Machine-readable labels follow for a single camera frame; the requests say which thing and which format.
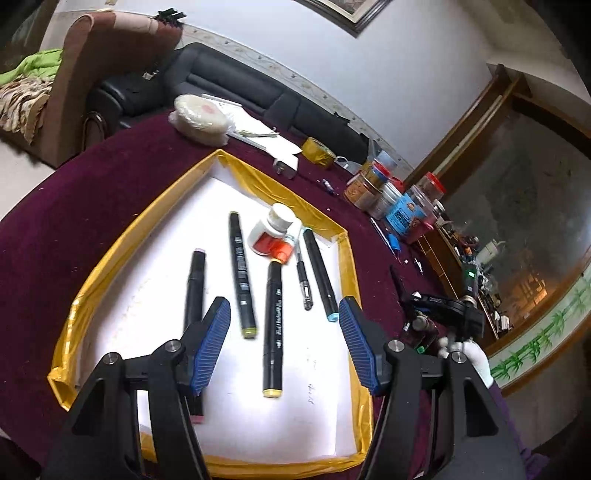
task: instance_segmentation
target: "marker with yellow end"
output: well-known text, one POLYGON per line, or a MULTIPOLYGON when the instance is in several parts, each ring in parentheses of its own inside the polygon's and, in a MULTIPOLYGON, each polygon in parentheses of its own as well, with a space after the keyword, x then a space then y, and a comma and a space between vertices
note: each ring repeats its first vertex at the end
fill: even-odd
POLYGON ((252 308, 251 285, 248 281, 248 267, 246 266, 246 254, 242 230, 240 229, 240 217, 237 212, 230 213, 229 219, 230 251, 232 253, 232 269, 234 272, 234 289, 236 290, 236 302, 238 303, 238 317, 242 327, 244 338, 256 337, 255 312, 252 308))
POLYGON ((262 371, 262 394, 279 398, 283 381, 283 304, 281 263, 275 259, 271 260, 267 278, 262 371))

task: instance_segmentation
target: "picture frame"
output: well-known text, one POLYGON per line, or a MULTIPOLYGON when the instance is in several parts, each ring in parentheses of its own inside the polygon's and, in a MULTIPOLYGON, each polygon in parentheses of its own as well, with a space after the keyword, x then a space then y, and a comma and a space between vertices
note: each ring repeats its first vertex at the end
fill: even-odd
POLYGON ((365 0, 355 12, 340 7, 339 0, 295 0, 331 20, 348 33, 357 37, 388 5, 391 0, 365 0))

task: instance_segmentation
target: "brown chair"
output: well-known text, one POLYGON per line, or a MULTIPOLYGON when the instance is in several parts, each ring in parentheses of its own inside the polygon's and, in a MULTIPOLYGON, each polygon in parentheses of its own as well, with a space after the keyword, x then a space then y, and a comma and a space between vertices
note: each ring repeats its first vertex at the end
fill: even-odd
POLYGON ((171 52, 181 28, 143 15, 91 12, 70 27, 61 66, 47 101, 44 122, 32 144, 0 130, 8 141, 59 167, 80 152, 86 96, 109 75, 151 69, 171 52))

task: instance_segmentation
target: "green blanket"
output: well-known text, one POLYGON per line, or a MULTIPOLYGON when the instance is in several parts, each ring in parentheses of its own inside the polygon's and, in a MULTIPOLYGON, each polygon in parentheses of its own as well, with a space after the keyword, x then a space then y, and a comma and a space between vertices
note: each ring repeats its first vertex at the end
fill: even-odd
POLYGON ((10 72, 0 73, 0 85, 13 81, 19 75, 53 78, 61 63, 63 48, 44 50, 25 57, 17 68, 10 72))

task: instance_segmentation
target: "green bamboo pattern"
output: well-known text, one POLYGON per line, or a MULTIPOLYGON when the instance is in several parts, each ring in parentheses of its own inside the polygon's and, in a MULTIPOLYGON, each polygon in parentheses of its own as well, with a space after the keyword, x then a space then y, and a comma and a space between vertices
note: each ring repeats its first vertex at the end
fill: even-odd
POLYGON ((583 285, 577 286, 569 293, 572 297, 568 305, 550 317, 550 324, 540 329, 533 340, 526 343, 516 352, 511 352, 507 359, 491 369, 495 380, 510 380, 523 367, 523 361, 528 359, 533 364, 538 361, 542 352, 552 348, 552 338, 560 337, 564 332, 566 320, 574 314, 585 315, 589 311, 590 300, 587 294, 591 292, 591 280, 582 277, 583 285))

